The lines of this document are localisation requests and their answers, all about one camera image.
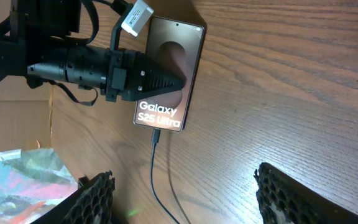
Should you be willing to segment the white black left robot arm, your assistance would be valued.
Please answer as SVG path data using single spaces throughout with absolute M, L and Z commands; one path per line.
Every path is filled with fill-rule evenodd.
M 44 83 L 65 88 L 75 83 L 108 101 L 138 101 L 181 90 L 184 80 L 136 50 L 119 47 L 121 31 L 136 35 L 153 14 L 145 2 L 115 0 L 119 14 L 108 48 L 93 47 L 91 38 L 73 36 L 81 10 L 91 19 L 92 36 L 99 30 L 93 1 L 13 1 L 0 23 L 0 82 L 24 77 L 30 88 Z

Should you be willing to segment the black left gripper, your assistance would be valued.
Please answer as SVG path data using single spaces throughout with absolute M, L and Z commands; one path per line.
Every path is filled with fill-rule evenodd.
M 110 51 L 106 101 L 138 101 L 181 90 L 185 81 L 146 54 L 128 49 Z

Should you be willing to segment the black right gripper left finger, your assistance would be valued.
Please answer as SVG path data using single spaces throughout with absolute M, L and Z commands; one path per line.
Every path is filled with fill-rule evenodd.
M 111 171 L 79 179 L 78 189 L 32 224 L 111 223 L 115 178 Z

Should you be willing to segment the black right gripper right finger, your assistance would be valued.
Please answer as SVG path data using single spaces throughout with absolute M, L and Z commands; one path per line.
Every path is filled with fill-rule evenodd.
M 329 201 L 273 165 L 254 172 L 259 212 L 264 224 L 358 223 L 358 215 Z

